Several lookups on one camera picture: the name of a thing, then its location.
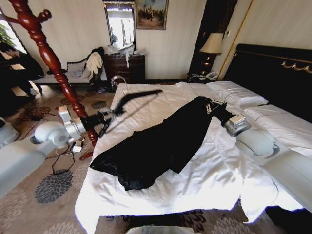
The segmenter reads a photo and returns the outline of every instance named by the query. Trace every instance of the gold trim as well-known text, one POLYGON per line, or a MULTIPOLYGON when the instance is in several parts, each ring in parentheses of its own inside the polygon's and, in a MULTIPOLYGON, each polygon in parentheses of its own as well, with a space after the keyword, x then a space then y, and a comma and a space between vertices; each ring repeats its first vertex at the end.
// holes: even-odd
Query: gold trim
POLYGON ((252 54, 252 55, 261 55, 261 56, 266 56, 266 57, 271 57, 271 58, 276 58, 276 59, 285 59, 289 61, 295 61, 295 62, 303 62, 303 63, 308 63, 312 64, 312 61, 309 60, 302 60, 302 59, 296 59, 296 58, 288 58, 288 57, 282 57, 282 56, 276 56, 276 55, 267 55, 267 54, 262 54, 262 53, 255 53, 255 52, 249 52, 249 51, 243 51, 243 50, 236 50, 238 52, 243 52, 247 54, 252 54))
POLYGON ((234 48, 234 45, 235 45, 235 43, 236 43, 236 41, 237 41, 237 38, 238 38, 238 36, 239 36, 239 34, 240 34, 240 32, 241 32, 241 29, 242 29, 242 27, 243 27, 243 25, 244 25, 244 23, 245 23, 245 21, 246 21, 246 19, 247 19, 247 16, 248 16, 248 14, 249 14, 249 12, 250 12, 250 9, 251 9, 253 3, 254 3, 254 0, 252 0, 252 1, 250 2, 250 4, 249 4, 249 7, 248 7, 247 12, 246 12, 246 14, 245 14, 245 17, 244 17, 242 23, 240 24, 240 27, 239 27, 239 29, 238 29, 238 32, 237 32, 237 34, 236 34, 236 36, 235 36, 235 38, 234 38, 234 41, 233 41, 233 43, 232 43, 232 45, 231 45, 231 48, 230 48, 230 50, 229 50, 229 52, 228 52, 228 54, 227 54, 227 56, 226 56, 226 58, 225 58, 225 60, 224 60, 224 62, 223 62, 223 64, 222 64, 222 67, 221 67, 221 70, 220 70, 220 74, 222 74, 222 72, 223 72, 223 70, 224 70, 224 66, 225 66, 227 60, 229 59, 229 56, 230 56, 230 54, 231 54, 231 52, 232 52, 232 50, 233 50, 233 48, 234 48))
POLYGON ((283 66, 286 69, 293 68, 295 71, 306 71, 309 74, 312 73, 312 71, 310 70, 310 65, 302 67, 302 68, 299 68, 299 67, 297 67, 296 63, 294 63, 293 65, 287 66, 286 65, 286 61, 283 61, 281 66, 283 66))

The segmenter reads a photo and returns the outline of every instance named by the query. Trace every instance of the wooden dresser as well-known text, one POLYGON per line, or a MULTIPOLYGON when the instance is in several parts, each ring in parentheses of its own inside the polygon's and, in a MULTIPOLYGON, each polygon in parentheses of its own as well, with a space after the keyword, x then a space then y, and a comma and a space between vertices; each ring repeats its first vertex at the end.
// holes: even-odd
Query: wooden dresser
POLYGON ((103 65, 109 82, 115 75, 123 76, 131 84, 145 82, 144 55, 130 55, 129 68, 125 55, 104 55, 103 65))

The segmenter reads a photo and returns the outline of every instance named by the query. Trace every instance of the power adapter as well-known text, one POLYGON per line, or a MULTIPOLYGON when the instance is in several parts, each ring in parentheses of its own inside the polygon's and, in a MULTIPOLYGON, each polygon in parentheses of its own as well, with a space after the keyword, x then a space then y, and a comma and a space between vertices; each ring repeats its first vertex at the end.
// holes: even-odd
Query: power adapter
POLYGON ((80 152, 82 150, 82 141, 81 140, 77 140, 75 142, 75 145, 72 149, 73 152, 80 152))

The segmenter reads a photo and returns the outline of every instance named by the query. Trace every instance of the table lamp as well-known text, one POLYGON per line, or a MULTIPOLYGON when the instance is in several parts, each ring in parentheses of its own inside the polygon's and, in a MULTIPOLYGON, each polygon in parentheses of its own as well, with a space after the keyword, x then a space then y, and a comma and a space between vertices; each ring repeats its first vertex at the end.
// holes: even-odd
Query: table lamp
POLYGON ((221 54, 222 51, 222 38, 223 33, 210 33, 206 43, 200 49, 200 52, 206 53, 207 56, 201 63, 201 75, 208 74, 215 61, 217 54, 221 54))

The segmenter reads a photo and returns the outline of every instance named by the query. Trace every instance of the lamp shade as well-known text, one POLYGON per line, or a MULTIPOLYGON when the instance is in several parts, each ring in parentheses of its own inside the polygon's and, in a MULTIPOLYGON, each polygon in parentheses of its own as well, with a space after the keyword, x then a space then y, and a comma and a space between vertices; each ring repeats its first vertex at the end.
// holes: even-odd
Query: lamp shade
POLYGON ((200 52, 210 54, 220 54, 222 52, 223 33, 210 33, 206 43, 200 49, 200 52))

